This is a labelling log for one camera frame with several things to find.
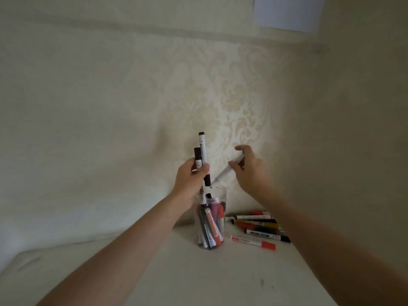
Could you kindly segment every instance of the white table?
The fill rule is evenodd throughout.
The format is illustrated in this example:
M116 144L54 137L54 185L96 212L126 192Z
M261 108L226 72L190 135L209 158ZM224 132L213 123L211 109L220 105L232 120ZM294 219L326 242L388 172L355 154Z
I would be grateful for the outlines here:
M173 229L125 305L336 305L292 244L274 241L272 251L231 234L248 238L226 224L222 247L207 251L192 226ZM19 254L0 276L0 305L35 304L111 240Z

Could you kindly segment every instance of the pile of markers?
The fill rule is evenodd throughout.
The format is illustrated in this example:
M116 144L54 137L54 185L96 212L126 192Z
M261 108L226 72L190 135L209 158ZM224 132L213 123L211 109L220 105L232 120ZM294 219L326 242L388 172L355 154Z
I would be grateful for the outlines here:
M205 134L198 134L200 147L194 148L196 168L200 170L203 164L208 163L205 145ZM241 153L234 161L242 161L244 153ZM211 183L210 173L203 180L203 186L198 194L199 204L195 207L195 223L199 246L212 250L220 247L224 241L224 214L225 199L212 197L211 189L232 169L229 165Z
M232 224L239 226L244 230L245 234L290 243L290 239L286 236L285 231L267 211L254 211L251 212L250 215L225 217L225 221L231 221ZM237 242L254 244L263 248L276 249L275 244L268 242L254 242L235 236L231 236L231 239Z

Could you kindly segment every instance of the right hand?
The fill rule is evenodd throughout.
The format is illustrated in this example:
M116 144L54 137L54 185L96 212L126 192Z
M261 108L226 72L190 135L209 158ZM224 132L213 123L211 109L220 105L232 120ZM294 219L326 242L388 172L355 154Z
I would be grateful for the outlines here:
M269 187L269 179L265 172L262 160L255 156L249 145L238 145L235 149L244 151L244 167L241 167L234 161L229 161L228 164L235 171L238 183L242 190L252 197L267 190Z

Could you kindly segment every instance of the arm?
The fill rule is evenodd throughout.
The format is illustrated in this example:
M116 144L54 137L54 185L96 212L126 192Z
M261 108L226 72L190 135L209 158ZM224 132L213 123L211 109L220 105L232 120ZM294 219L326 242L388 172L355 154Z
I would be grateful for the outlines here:
M408 305L408 282L384 262L285 203L269 185L262 161L248 145L245 167L230 162L241 188L285 229L294 246L336 303Z
M179 217L193 204L209 165L191 174L194 158L178 170L172 192L108 246L77 268L37 305L121 305Z

